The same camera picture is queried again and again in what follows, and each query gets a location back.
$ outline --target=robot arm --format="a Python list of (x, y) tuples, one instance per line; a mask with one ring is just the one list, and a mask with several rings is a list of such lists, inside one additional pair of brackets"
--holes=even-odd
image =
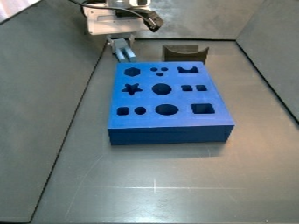
[(148, 9), (150, 0), (88, 0), (78, 3), (88, 18), (88, 32), (92, 35), (156, 32), (164, 24), (154, 11)]

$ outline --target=dark gray object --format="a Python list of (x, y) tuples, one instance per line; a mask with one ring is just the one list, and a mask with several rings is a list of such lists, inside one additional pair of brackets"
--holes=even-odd
[(162, 61), (200, 61), (205, 64), (209, 48), (199, 51), (197, 45), (164, 45)]

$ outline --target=rectangular hole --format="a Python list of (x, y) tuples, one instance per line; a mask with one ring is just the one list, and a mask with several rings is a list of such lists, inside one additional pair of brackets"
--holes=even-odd
[(196, 85), (197, 91), (207, 91), (207, 87), (204, 85)]
[(181, 91), (192, 91), (191, 85), (181, 85)]
[(128, 115), (128, 107), (121, 107), (116, 109), (116, 114), (118, 116), (126, 116)]
[(215, 114), (215, 109), (209, 103), (195, 103), (191, 105), (191, 110), (196, 115)]

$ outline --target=oval hole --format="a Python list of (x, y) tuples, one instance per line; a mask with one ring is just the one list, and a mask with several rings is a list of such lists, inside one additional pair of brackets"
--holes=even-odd
[(178, 109), (172, 104), (161, 104), (154, 108), (154, 112), (162, 116), (172, 116), (177, 113)]

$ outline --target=blue foam block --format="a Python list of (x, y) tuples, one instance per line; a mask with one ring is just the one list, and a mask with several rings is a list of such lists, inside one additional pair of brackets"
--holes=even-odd
[(225, 142), (233, 126), (200, 62), (117, 64), (110, 144)]

